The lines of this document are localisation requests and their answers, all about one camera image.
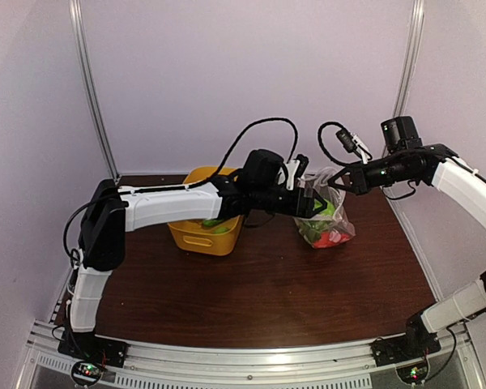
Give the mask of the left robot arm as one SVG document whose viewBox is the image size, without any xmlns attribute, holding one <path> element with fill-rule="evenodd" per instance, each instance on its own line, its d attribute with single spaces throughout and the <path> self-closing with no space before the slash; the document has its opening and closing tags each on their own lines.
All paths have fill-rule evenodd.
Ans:
<svg viewBox="0 0 486 389">
<path fill-rule="evenodd" d="M 315 190 L 305 188 L 294 163 L 263 177 L 248 169 L 216 170 L 199 182 L 171 186 L 117 186 L 103 180 L 92 199 L 77 210 L 83 219 L 76 248 L 68 250 L 76 273 L 67 308 L 72 330 L 68 344 L 84 360 L 100 353 L 90 333 L 104 287 L 126 254 L 126 234 L 184 220 L 229 220 L 253 210 L 310 219 L 327 208 Z"/>
</svg>

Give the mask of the clear zip top bag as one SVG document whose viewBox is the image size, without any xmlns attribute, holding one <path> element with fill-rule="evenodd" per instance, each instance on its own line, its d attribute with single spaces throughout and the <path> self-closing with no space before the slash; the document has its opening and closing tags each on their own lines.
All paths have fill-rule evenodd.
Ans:
<svg viewBox="0 0 486 389">
<path fill-rule="evenodd" d="M 336 168 L 326 167 L 305 178 L 306 187 L 317 191 L 323 199 L 322 203 L 315 200 L 314 207 L 325 208 L 311 219 L 294 218 L 294 223 L 301 237 L 314 249 L 336 247 L 356 235 L 344 209 L 345 192 L 327 184 L 336 173 Z"/>
</svg>

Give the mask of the red toy tomato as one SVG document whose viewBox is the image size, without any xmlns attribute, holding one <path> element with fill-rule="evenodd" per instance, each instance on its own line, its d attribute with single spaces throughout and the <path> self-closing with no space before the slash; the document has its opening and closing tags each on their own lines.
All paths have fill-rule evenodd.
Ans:
<svg viewBox="0 0 486 389">
<path fill-rule="evenodd" d="M 330 231 L 321 233 L 320 238 L 313 243 L 313 247 L 316 249 L 323 249 L 338 246 L 349 240 L 349 236 L 346 233 L 340 233 L 338 231 Z"/>
</svg>

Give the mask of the green toy guava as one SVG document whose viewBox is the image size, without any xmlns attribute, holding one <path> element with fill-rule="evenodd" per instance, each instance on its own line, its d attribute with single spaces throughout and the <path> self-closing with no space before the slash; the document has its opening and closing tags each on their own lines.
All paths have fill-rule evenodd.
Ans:
<svg viewBox="0 0 486 389">
<path fill-rule="evenodd" d="M 232 228 L 227 225 L 220 225 L 212 233 L 215 235 L 224 234 L 230 232 L 231 229 Z"/>
</svg>

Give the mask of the green toy leaf vegetable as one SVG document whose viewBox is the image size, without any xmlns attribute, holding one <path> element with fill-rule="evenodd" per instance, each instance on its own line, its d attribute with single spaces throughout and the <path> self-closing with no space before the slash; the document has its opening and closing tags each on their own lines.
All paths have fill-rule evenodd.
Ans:
<svg viewBox="0 0 486 389">
<path fill-rule="evenodd" d="M 299 233 L 309 244 L 318 242 L 323 233 L 329 233 L 331 230 L 328 220 L 298 220 L 296 224 Z"/>
</svg>

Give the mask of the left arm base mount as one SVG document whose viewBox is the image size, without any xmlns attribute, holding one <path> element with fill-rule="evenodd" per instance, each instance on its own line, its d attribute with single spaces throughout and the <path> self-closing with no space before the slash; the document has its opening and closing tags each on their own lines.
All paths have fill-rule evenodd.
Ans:
<svg viewBox="0 0 486 389">
<path fill-rule="evenodd" d="M 68 323 L 54 327 L 51 335 L 58 342 L 58 352 L 75 359 L 70 378 L 78 387 L 94 386 L 109 367 L 122 368 L 125 364 L 128 344 L 124 341 L 99 337 L 94 331 L 77 333 Z"/>
</svg>

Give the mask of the green toy apple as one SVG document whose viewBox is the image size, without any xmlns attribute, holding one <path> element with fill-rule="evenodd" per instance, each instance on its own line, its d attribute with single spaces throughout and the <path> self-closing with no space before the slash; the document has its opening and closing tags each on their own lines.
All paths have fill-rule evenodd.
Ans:
<svg viewBox="0 0 486 389">
<path fill-rule="evenodd" d="M 334 217 L 335 206 L 333 205 L 332 202 L 330 202 L 330 201 L 327 201 L 327 202 L 328 202 L 327 214 L 325 216 L 315 216 L 314 219 L 316 219 L 316 220 L 330 220 Z"/>
</svg>

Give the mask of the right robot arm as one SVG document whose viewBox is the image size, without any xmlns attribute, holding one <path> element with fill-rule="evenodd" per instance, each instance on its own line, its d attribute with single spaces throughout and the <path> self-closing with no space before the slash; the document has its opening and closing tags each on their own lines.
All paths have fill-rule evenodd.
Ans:
<svg viewBox="0 0 486 389">
<path fill-rule="evenodd" d="M 346 195 L 357 236 L 333 255 L 338 299 L 324 340 L 399 336 L 413 314 L 486 271 L 486 229 L 455 199 L 423 183 L 396 189 Z"/>
</svg>

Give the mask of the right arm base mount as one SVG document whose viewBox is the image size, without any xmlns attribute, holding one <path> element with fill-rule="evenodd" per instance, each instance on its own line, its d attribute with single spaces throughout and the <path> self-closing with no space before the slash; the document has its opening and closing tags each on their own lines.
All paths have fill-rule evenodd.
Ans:
<svg viewBox="0 0 486 389">
<path fill-rule="evenodd" d="M 405 332 L 391 338 L 378 337 L 371 344 L 376 366 L 396 365 L 398 378 L 404 384 L 425 384 L 431 377 L 428 357 L 441 350 L 436 332 L 429 332 L 420 314 L 406 321 Z"/>
</svg>

